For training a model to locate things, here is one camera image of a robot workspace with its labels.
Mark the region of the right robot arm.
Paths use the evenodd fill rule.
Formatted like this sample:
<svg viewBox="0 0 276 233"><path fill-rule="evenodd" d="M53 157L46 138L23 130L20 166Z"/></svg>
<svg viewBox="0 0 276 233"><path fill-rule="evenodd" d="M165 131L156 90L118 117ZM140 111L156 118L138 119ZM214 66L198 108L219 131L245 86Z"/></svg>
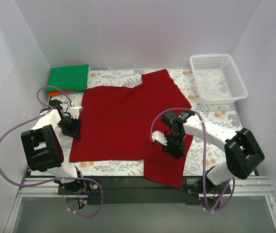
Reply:
<svg viewBox="0 0 276 233"><path fill-rule="evenodd" d="M163 150L174 158L179 159L185 154L187 135L199 137L225 153L225 162L215 165L206 173L206 183L209 186L216 187L234 178L245 180L265 159L249 129L235 131L223 128L203 121L191 110L183 110L178 115L168 110L163 113L161 121L171 133L154 131L151 134L152 140L162 144Z"/></svg>

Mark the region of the red t-shirt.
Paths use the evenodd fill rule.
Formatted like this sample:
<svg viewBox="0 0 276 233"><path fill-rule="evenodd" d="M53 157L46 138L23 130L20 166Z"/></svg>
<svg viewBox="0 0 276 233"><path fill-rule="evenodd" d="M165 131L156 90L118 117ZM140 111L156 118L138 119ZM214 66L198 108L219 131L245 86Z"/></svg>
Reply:
<svg viewBox="0 0 276 233"><path fill-rule="evenodd" d="M70 162L144 160L147 179L182 186L185 157L176 159L150 141L150 130L166 130L159 113L191 107L167 70L142 75L142 83L133 88L90 88L82 107L81 137L72 143Z"/></svg>

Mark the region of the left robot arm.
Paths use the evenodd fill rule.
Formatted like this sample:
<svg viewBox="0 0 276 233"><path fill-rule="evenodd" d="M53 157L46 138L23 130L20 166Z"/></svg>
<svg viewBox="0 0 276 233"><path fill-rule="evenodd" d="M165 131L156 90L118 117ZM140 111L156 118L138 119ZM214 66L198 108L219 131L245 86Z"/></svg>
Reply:
<svg viewBox="0 0 276 233"><path fill-rule="evenodd" d="M59 177L61 184L71 183L70 177L81 177L78 168L65 161L55 129L59 128L64 136L80 139L82 119L79 115L82 111L82 106L69 106L64 111L59 100L51 100L49 106L40 111L37 123L21 134L30 170Z"/></svg>

